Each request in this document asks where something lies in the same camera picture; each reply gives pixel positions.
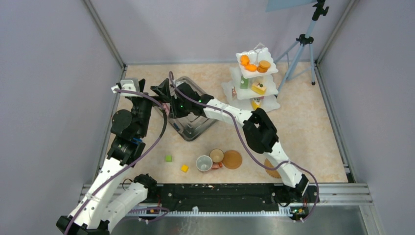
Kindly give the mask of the yellow cheese cake wedge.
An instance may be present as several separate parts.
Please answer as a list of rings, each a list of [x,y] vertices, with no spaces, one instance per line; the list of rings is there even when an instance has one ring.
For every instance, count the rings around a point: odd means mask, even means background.
[[[253,98],[251,99],[251,106],[253,110],[260,108],[262,106],[262,100],[260,98]]]

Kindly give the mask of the white strawberry cake slice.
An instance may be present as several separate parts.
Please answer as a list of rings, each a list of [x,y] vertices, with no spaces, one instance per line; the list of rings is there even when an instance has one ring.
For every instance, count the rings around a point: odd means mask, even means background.
[[[231,97],[233,100],[237,98],[237,92],[235,90],[235,87],[232,87],[231,89]]]

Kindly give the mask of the orange flower cookie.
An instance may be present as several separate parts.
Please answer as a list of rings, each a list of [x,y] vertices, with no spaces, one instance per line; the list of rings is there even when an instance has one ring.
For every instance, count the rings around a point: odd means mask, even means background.
[[[241,56],[240,56],[240,64],[242,65],[242,66],[246,66],[246,65],[248,65],[250,63],[250,59],[249,59],[249,57],[246,55],[246,54],[242,54]]]

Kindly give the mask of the smooth brown round coaster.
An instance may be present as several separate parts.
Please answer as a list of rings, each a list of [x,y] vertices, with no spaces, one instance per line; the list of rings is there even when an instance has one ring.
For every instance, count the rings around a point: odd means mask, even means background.
[[[242,162],[242,156],[238,151],[228,150],[224,153],[222,163],[226,168],[237,169],[242,165]]]

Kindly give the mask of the pink-handled metal tongs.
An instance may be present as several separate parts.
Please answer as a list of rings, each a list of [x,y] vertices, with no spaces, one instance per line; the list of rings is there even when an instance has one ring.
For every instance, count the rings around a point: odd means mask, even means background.
[[[162,107],[165,110],[166,115],[169,116],[169,114],[170,114],[170,104],[169,103],[163,103]]]

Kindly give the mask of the orange round macaron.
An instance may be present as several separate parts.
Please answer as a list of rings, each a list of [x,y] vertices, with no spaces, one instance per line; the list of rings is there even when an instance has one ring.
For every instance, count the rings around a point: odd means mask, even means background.
[[[258,65],[259,65],[259,68],[262,68],[264,70],[267,70],[271,67],[271,63],[266,60],[261,60]]]

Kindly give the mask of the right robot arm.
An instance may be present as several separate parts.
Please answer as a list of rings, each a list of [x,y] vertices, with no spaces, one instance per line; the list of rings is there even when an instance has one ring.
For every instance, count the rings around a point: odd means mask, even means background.
[[[240,139],[241,127],[245,136],[245,140],[241,140],[243,147],[258,165],[279,173],[283,184],[288,187],[288,198],[299,202],[307,195],[308,178],[294,162],[290,161],[279,141],[277,128],[263,109],[249,111],[235,108],[208,94],[200,98],[191,98],[190,92],[181,90],[184,85],[182,83],[176,86],[176,82],[171,82],[177,97],[190,103],[187,106],[180,105],[180,108],[195,108],[207,118],[234,125]]]

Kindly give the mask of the brown round cookie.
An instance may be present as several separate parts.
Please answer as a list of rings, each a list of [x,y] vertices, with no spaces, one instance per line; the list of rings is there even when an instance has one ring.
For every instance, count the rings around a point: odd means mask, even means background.
[[[258,66],[257,67],[257,71],[259,73],[266,73],[268,71],[268,68],[264,68],[264,67]]]

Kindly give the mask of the orange bear cookie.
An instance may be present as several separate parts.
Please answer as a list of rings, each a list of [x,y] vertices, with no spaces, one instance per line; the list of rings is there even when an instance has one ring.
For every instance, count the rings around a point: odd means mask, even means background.
[[[257,71],[257,66],[255,64],[247,64],[244,66],[245,70],[250,71],[250,72],[255,72]]]

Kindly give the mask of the brown cup with red handle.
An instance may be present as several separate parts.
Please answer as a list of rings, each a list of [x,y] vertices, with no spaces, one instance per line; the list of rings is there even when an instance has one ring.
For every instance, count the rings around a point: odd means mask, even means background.
[[[223,167],[222,160],[224,158],[224,152],[221,149],[211,150],[209,157],[212,160],[212,170],[217,170]]]

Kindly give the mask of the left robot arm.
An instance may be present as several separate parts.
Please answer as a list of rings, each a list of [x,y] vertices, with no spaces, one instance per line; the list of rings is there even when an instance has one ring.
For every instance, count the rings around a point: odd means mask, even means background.
[[[131,185],[116,199],[112,199],[117,187],[130,170],[145,157],[162,139],[167,127],[167,113],[163,103],[171,98],[169,81],[151,87],[156,93],[150,96],[142,91],[145,79],[121,80],[112,87],[131,100],[130,111],[117,111],[112,117],[111,133],[115,138],[96,179],[69,215],[62,215],[57,228],[65,235],[109,235],[116,225],[140,202],[152,202],[157,196],[156,181],[147,174],[136,177]],[[151,111],[161,108],[163,126],[161,133],[150,147],[146,137]]]

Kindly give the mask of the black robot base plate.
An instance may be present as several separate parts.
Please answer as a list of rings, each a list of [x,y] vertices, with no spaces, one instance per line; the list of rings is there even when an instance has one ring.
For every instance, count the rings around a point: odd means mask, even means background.
[[[274,212],[299,204],[319,202],[316,186],[296,194],[283,184],[163,184],[148,194],[146,203],[171,212]]]

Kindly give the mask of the green cake cube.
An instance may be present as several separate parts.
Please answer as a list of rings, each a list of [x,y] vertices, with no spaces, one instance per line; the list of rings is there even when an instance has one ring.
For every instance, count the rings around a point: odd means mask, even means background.
[[[241,76],[240,78],[240,89],[246,90],[249,88],[249,79]]]

